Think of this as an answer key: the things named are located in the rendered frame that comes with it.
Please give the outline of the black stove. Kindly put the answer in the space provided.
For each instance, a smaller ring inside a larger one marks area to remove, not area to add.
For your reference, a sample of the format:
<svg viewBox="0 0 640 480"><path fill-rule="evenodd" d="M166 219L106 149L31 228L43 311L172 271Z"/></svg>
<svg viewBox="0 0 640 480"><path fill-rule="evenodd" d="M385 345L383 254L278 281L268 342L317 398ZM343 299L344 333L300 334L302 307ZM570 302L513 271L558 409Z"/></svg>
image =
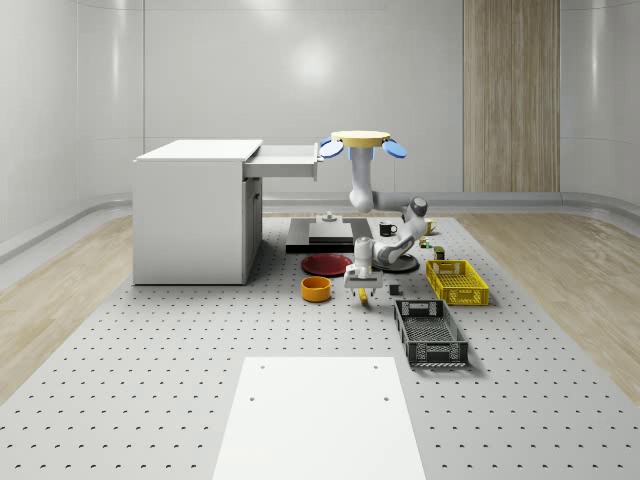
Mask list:
<svg viewBox="0 0 640 480"><path fill-rule="evenodd" d="M366 218L348 218L331 211L314 218L292 218L286 252L349 253L360 237L373 237Z"/></svg>

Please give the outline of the black plate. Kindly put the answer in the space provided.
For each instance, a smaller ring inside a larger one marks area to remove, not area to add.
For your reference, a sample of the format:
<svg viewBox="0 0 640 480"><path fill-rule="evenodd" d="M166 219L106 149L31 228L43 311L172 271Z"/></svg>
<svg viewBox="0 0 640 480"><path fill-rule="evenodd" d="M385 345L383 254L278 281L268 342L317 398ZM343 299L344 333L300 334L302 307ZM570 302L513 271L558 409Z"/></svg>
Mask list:
<svg viewBox="0 0 640 480"><path fill-rule="evenodd" d="M374 269L379 271L400 274L418 270L419 262L413 255L403 254L393 264L382 265L373 261L372 266Z"/></svg>

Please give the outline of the dark grey basket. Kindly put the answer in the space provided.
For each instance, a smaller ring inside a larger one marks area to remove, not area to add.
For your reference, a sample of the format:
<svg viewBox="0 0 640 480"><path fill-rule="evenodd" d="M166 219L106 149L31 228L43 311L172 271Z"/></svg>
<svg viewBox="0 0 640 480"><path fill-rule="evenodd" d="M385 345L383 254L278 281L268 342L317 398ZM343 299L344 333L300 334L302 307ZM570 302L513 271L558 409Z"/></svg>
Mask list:
<svg viewBox="0 0 640 480"><path fill-rule="evenodd" d="M468 363L468 341L444 301L397 300L394 318L411 365Z"/></svg>

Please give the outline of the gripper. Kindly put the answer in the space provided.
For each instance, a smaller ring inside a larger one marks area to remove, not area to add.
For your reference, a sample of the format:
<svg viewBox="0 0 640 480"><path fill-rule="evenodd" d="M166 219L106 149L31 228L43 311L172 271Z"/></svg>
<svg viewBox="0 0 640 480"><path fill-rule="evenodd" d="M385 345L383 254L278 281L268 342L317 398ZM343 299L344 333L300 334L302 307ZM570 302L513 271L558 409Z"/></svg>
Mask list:
<svg viewBox="0 0 640 480"><path fill-rule="evenodd" d="M344 274L344 286L357 293L359 288L370 289L374 294L377 288L383 286L383 273L372 271L370 267L348 265Z"/></svg>

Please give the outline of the white cabinet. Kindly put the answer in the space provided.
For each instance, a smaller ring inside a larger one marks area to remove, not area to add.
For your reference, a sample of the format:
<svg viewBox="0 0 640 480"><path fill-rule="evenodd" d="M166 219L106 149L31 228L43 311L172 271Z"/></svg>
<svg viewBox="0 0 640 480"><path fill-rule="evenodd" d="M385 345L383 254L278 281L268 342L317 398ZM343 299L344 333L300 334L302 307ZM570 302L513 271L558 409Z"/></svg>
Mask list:
<svg viewBox="0 0 640 480"><path fill-rule="evenodd" d="M133 281L243 284L260 182L243 166L261 140L177 140L133 163Z"/></svg>

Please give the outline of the yellow basket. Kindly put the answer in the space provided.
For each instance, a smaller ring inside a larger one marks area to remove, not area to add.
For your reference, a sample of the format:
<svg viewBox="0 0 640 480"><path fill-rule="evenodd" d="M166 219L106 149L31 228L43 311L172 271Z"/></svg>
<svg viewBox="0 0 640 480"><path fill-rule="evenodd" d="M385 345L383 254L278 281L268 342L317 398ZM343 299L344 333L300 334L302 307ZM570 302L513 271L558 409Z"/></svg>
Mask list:
<svg viewBox="0 0 640 480"><path fill-rule="evenodd" d="M436 296L449 305L487 305L487 284L466 260L428 260L426 277Z"/></svg>

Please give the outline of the white drawer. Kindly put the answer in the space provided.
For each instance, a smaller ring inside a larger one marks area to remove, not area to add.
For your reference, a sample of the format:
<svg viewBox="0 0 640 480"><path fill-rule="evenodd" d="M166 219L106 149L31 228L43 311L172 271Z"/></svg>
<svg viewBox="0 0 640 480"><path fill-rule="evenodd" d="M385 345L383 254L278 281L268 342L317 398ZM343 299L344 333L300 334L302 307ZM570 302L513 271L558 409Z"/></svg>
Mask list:
<svg viewBox="0 0 640 480"><path fill-rule="evenodd" d="M245 177L311 177L317 179L318 144L261 145L244 162Z"/></svg>

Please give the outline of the white board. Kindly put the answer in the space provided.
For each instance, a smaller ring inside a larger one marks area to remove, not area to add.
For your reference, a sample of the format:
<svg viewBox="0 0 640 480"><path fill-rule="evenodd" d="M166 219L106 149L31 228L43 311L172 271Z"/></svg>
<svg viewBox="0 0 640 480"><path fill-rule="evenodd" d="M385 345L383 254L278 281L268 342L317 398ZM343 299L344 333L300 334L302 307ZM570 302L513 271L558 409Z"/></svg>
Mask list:
<svg viewBox="0 0 640 480"><path fill-rule="evenodd" d="M391 357L248 357L213 480L425 480Z"/></svg>

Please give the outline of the red plate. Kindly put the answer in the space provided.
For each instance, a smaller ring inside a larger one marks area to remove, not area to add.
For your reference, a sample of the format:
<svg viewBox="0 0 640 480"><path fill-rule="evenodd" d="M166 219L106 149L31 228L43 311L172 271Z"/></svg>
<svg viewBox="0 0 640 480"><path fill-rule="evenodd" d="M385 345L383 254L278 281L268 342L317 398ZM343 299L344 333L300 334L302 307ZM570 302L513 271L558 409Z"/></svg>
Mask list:
<svg viewBox="0 0 640 480"><path fill-rule="evenodd" d="M333 253L313 254L301 261L301 268L312 276L337 277L343 276L346 267L352 261L344 256Z"/></svg>

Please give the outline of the yellow bowl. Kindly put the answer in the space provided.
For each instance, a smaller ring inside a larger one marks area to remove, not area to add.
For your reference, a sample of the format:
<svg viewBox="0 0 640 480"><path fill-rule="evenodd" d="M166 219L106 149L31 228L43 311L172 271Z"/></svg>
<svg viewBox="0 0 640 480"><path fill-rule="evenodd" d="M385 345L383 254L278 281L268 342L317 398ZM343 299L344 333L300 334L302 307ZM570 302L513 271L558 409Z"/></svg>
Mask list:
<svg viewBox="0 0 640 480"><path fill-rule="evenodd" d="M301 281L301 295L309 302L327 301L331 298L331 281L321 276L306 277Z"/></svg>

